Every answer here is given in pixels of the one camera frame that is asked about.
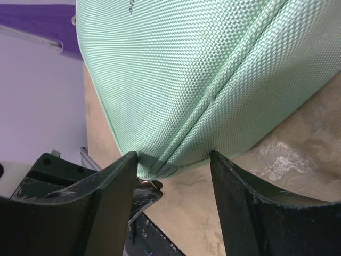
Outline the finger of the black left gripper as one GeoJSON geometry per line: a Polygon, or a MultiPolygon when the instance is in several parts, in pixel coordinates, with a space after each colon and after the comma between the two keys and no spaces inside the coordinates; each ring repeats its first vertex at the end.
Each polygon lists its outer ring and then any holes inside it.
{"type": "Polygon", "coordinates": [[[160,200],[163,184],[159,181],[136,181],[129,221],[134,221],[145,209],[160,200]]]}

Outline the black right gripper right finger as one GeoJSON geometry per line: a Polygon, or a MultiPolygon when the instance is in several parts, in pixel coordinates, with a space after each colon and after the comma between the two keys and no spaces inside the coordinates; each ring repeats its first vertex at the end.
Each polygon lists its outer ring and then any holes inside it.
{"type": "Polygon", "coordinates": [[[227,255],[340,255],[340,202],[277,187],[216,151],[210,170],[227,255]]]}

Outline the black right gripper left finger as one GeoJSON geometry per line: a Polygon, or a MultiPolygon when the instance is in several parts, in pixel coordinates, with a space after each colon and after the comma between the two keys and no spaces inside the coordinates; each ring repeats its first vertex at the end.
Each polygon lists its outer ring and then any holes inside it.
{"type": "Polygon", "coordinates": [[[137,163],[130,152],[97,171],[101,187],[80,198],[1,196],[1,255],[122,255],[137,163]]]}

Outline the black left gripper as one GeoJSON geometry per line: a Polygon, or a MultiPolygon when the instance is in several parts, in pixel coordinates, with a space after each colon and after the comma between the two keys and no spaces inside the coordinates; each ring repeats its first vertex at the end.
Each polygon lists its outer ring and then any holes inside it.
{"type": "Polygon", "coordinates": [[[43,153],[10,198],[74,199],[89,195],[102,183],[102,177],[96,171],[43,153]]]}

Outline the mint green medicine case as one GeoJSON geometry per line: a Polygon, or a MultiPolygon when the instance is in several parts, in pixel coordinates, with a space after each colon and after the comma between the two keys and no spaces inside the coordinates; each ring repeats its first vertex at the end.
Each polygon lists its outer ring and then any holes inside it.
{"type": "Polygon", "coordinates": [[[340,71],[340,1],[77,1],[76,30],[143,180],[243,154],[340,71]]]}

